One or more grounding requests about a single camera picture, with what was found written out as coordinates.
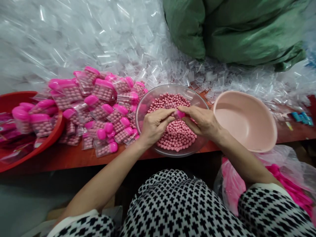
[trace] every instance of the pink bowl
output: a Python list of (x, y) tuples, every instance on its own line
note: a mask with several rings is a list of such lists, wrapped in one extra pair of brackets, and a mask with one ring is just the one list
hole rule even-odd
[(277, 126), (270, 110), (259, 99), (227, 91), (215, 101), (214, 115), (251, 152), (270, 151), (277, 142)]

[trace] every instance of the white sleeve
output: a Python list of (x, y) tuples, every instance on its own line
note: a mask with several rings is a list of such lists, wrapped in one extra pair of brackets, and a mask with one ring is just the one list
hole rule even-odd
[(81, 218), (87, 217), (87, 216), (97, 216), (99, 213), (96, 209), (93, 209), (85, 214), (81, 214), (79, 216), (74, 217), (67, 217), (63, 219), (61, 222), (59, 222), (47, 235), (47, 237), (53, 237), (57, 233), (59, 233), (62, 229), (64, 229), (66, 226), (68, 226), (70, 223), (80, 220)]
[(251, 189), (251, 188), (263, 188), (263, 189), (275, 190), (275, 191), (282, 193), (283, 195), (289, 197), (293, 201), (293, 198), (289, 195), (289, 193), (284, 188), (282, 188), (274, 183), (270, 183), (270, 184), (255, 183), (255, 184), (251, 185), (251, 187), (249, 189)]

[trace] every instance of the red table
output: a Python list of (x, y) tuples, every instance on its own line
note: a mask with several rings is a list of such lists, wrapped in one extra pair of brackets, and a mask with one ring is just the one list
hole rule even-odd
[[(311, 99), (313, 106), (316, 107), (315, 97)], [(316, 110), (310, 108), (314, 121), (316, 121)], [(303, 125), (298, 122), (290, 121), (293, 131), (289, 129), (285, 122), (278, 122), (277, 143), (301, 141), (306, 139), (316, 139), (316, 128)], [(95, 150), (81, 150), (81, 144), (78, 146), (69, 146), (65, 144), (54, 144), (41, 154), (25, 161), (17, 167), (8, 170), (3, 175), (19, 175), (28, 173), (39, 173), (44, 171), (63, 170), (85, 166), (95, 166), (108, 164), (118, 156), (125, 147), (119, 146), (118, 152), (104, 157), (97, 158)], [(208, 142), (199, 152), (211, 152), (219, 150), (213, 142)], [(140, 160), (154, 159), (162, 157), (154, 151), (146, 151)]]

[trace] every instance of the green sack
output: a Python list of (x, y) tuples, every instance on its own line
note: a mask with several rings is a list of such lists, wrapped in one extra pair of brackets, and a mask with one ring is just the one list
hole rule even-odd
[(189, 56), (246, 66), (274, 65), (276, 71), (286, 71), (305, 58), (303, 12), (308, 3), (164, 0), (164, 10), (172, 40)]

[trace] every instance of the person's left hand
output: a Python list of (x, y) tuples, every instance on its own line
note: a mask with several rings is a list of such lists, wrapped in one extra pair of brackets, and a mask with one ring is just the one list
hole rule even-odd
[(142, 133), (138, 140), (148, 147), (154, 145), (163, 135), (169, 123), (175, 120), (170, 115), (176, 109), (159, 109), (146, 114), (144, 118)]

